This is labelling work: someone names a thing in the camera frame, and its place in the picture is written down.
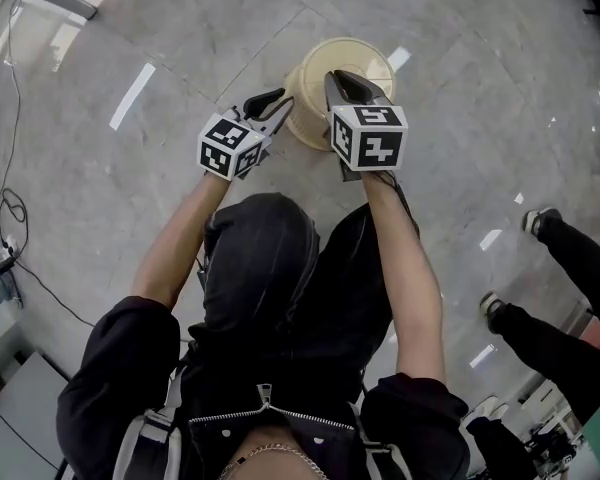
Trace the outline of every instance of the black shoe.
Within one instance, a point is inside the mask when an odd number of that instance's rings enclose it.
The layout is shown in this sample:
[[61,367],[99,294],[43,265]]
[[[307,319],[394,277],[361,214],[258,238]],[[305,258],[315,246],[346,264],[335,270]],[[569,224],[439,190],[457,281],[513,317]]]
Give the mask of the black shoe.
[[562,215],[552,207],[544,210],[532,210],[522,217],[522,230],[538,238],[538,233],[540,233],[546,219],[562,220]]
[[487,321],[487,327],[493,334],[498,334],[493,328],[493,317],[500,308],[504,308],[506,304],[498,297],[496,292],[489,292],[480,301],[480,311],[484,314]]

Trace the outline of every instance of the black sleeve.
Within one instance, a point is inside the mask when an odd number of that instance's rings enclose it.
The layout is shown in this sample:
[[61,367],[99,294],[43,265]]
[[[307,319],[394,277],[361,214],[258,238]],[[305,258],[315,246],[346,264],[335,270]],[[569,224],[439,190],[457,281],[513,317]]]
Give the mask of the black sleeve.
[[369,391],[360,416],[369,439],[400,448],[415,480],[464,480],[469,448],[459,427],[467,410],[441,382],[398,373]]
[[60,447],[78,478],[111,478],[131,420],[164,404],[179,338],[171,312],[142,297],[122,300],[91,331],[56,415]]

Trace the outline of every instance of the skin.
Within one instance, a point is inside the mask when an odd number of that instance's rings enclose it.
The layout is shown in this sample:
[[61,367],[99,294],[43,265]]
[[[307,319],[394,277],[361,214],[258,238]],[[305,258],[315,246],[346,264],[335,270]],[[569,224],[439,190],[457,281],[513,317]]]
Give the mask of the skin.
[[[393,188],[371,175],[363,185],[378,237],[387,295],[398,338],[397,372],[445,382],[442,351],[440,288],[420,240]],[[207,174],[189,194],[158,235],[136,273],[132,295],[155,300],[173,309],[203,242],[204,224],[226,195],[230,182]],[[232,460],[268,443],[299,449],[288,429],[254,429]],[[231,477],[303,480],[315,473],[299,457],[265,452],[249,459]]]

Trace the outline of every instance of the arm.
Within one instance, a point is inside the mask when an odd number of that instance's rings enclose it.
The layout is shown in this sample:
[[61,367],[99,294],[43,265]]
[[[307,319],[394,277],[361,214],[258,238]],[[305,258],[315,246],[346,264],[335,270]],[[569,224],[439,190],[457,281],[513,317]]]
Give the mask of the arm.
[[363,174],[398,338],[397,371],[445,382],[438,282],[396,191]]
[[202,177],[142,260],[132,295],[173,309],[202,245],[204,224],[222,202],[229,184],[212,174]]

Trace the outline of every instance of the zipper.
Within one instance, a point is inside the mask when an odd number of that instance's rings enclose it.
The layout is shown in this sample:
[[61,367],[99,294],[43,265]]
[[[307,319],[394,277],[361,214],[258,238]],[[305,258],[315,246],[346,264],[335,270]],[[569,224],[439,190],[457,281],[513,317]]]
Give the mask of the zipper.
[[344,423],[338,423],[337,421],[327,420],[325,418],[318,418],[317,416],[311,416],[308,414],[302,414],[299,412],[287,411],[285,409],[280,409],[279,407],[275,407],[271,405],[271,384],[258,384],[258,393],[260,394],[260,400],[262,401],[262,406],[260,409],[255,411],[244,411],[244,412],[231,412],[228,414],[217,414],[215,416],[201,416],[199,418],[191,418],[189,423],[205,423],[209,421],[222,421],[229,420],[233,418],[246,418],[249,416],[257,416],[258,414],[262,414],[267,409],[271,409],[272,411],[276,411],[280,414],[284,414],[285,416],[291,416],[293,418],[298,418],[301,420],[312,421],[314,423],[322,423],[323,425],[330,425],[332,427],[341,428],[344,430],[354,430],[351,425],[345,425]]

